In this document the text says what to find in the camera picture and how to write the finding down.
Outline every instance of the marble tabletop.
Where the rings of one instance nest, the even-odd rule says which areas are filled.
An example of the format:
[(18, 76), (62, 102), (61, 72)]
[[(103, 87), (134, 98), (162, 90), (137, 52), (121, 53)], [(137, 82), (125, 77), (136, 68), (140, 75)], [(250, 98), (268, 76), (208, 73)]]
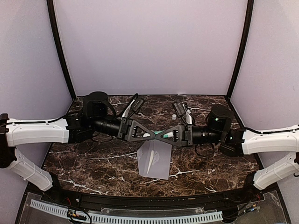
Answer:
[[(111, 96), (117, 112), (122, 111), (131, 96)], [(172, 120), (172, 103), (187, 102), (197, 125), (214, 104), (228, 106), (223, 96), (144, 96), (146, 103), (132, 118), (150, 130), (165, 130), (180, 123)], [(82, 108), (77, 98), (70, 112)], [(239, 128), (234, 119), (233, 128)], [(227, 157), (216, 147), (206, 158), (196, 155), (194, 147), (172, 147), (168, 180), (142, 177), (138, 172), (137, 150), (143, 142), (124, 142), (99, 134), (78, 144), (54, 143), (46, 157), (44, 169), (56, 174), (64, 189), (110, 196), (190, 196), (241, 188), (246, 175), (258, 170), (253, 155)], [(210, 145), (199, 147), (202, 154), (211, 152)]]

